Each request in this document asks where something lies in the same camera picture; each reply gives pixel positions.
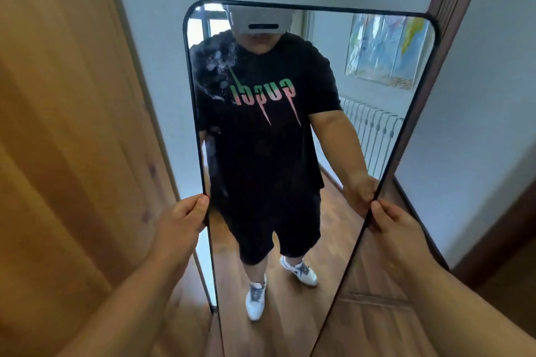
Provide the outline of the person's left hand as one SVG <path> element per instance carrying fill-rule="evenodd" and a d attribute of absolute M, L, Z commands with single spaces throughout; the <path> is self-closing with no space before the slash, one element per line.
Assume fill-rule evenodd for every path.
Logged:
<path fill-rule="evenodd" d="M 177 283 L 184 275 L 196 249 L 205 221 L 173 219 L 173 206 L 166 208 L 157 221 L 148 259 L 158 270 Z"/>

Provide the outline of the person's right hand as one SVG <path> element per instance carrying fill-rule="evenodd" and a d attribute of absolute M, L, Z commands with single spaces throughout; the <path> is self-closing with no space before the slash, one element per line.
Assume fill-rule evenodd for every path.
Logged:
<path fill-rule="evenodd" d="M 425 233 L 408 213 L 408 225 L 395 225 L 379 231 L 372 223 L 372 234 L 380 250 L 385 270 L 407 292 L 412 280 L 437 265 L 427 244 Z"/>

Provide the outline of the black framed rectangular mirror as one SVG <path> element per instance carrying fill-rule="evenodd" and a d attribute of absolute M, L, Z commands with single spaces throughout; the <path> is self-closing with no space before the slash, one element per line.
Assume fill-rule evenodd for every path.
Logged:
<path fill-rule="evenodd" d="M 184 38 L 222 357 L 310 357 L 400 157 L 439 23 L 200 0 Z"/>

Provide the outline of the person's right forearm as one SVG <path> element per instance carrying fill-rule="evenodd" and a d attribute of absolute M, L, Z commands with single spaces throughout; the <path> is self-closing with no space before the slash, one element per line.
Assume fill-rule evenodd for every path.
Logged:
<path fill-rule="evenodd" d="M 439 357 L 536 357 L 536 339 L 433 259 L 388 265 Z"/>

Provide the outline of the person's left forearm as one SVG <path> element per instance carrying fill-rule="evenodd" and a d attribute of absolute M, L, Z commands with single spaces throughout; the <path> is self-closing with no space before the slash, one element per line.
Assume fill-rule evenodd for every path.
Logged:
<path fill-rule="evenodd" d="M 151 254 L 55 357 L 148 357 L 191 254 Z"/>

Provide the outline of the dark brown baseboard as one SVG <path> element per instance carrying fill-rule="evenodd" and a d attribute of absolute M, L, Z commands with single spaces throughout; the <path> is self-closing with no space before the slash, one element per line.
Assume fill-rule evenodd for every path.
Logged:
<path fill-rule="evenodd" d="M 470 289 L 477 290 L 534 237 L 536 237 L 536 177 L 458 262 L 453 274 Z"/>

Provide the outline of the light wooden wardrobe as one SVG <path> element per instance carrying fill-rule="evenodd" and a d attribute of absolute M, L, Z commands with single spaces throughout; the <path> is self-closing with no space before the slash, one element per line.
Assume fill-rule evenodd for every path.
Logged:
<path fill-rule="evenodd" d="M 0 357 L 53 357 L 178 194 L 118 0 L 0 0 Z"/>

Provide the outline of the dark brown door frame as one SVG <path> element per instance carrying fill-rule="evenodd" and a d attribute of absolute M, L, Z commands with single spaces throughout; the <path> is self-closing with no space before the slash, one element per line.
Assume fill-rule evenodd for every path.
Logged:
<path fill-rule="evenodd" d="M 405 124 L 401 129 L 401 142 L 397 142 L 394 150 L 394 165 L 391 167 L 392 170 L 388 172 L 399 190 L 402 190 L 402 187 L 395 175 L 396 171 L 398 171 L 405 149 L 431 94 L 470 2 L 471 0 L 431 0 L 430 2 L 427 12 L 432 16 L 436 40 L 430 61 L 425 66 L 421 84 L 419 89 L 416 90 L 410 105 L 410 111 L 405 118 Z"/>

